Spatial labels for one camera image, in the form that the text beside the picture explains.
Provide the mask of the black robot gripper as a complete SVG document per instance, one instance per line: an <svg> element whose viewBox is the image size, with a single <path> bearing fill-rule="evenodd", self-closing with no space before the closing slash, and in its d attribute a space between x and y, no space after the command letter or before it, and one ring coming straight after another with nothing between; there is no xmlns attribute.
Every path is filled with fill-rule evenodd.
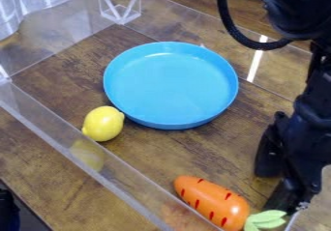
<svg viewBox="0 0 331 231"><path fill-rule="evenodd" d="M331 164L331 125L277 112L263 133L255 157L255 175L281 177L264 210L295 214L306 210L322 190L322 170Z"/></svg>

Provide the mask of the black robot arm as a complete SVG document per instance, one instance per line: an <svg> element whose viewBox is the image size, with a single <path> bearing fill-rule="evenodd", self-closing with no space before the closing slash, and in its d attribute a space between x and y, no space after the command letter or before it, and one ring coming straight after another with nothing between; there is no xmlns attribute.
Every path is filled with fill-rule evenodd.
<svg viewBox="0 0 331 231"><path fill-rule="evenodd" d="M331 0L265 0L265 5L281 36L312 42L306 90L292 115L276 113L255 159L259 177L281 178L264 208L292 215L320 193L322 170L331 164Z"/></svg>

